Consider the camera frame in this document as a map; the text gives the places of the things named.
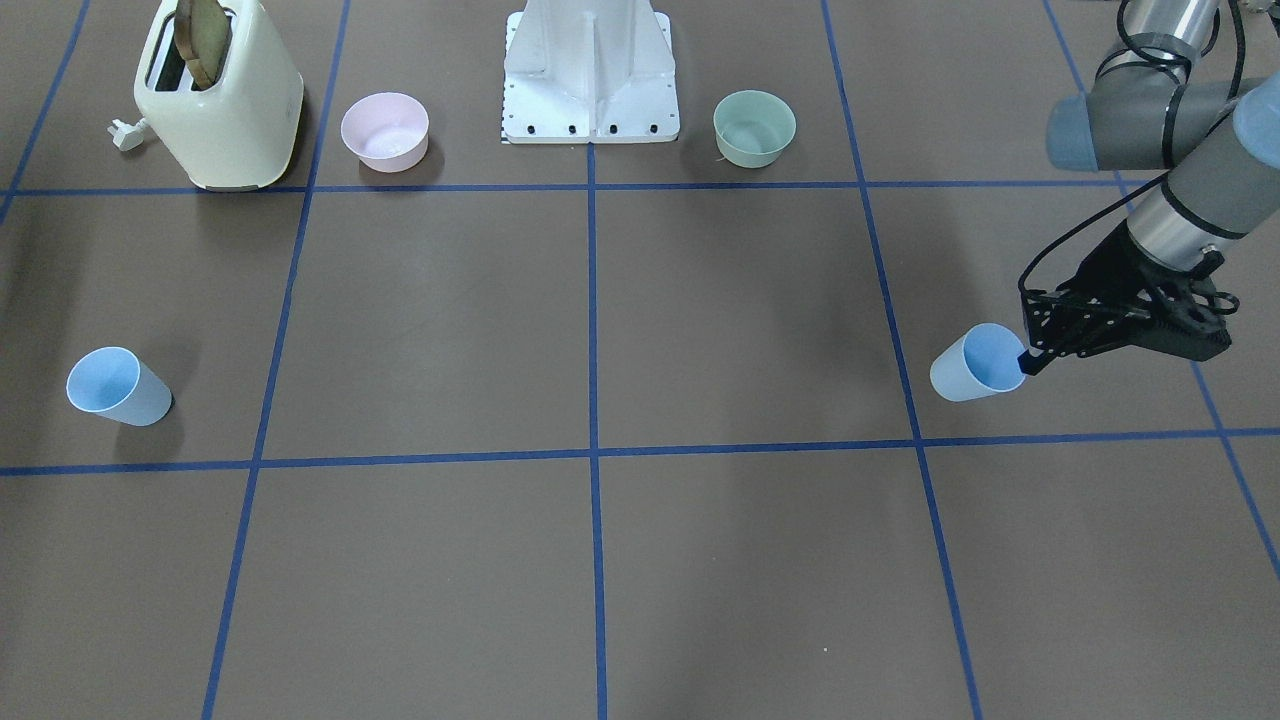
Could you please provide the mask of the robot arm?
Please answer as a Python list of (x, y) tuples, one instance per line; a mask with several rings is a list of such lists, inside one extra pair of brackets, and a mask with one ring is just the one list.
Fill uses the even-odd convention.
[(1050, 114), (1046, 150), (1066, 170), (1155, 170), (1134, 209), (1053, 290), (1018, 282), (1027, 375), (1053, 360), (1138, 347), (1206, 361), (1228, 350), (1239, 300), (1212, 274), (1277, 211), (1277, 78), (1194, 83), (1217, 1), (1125, 1), (1091, 90)]

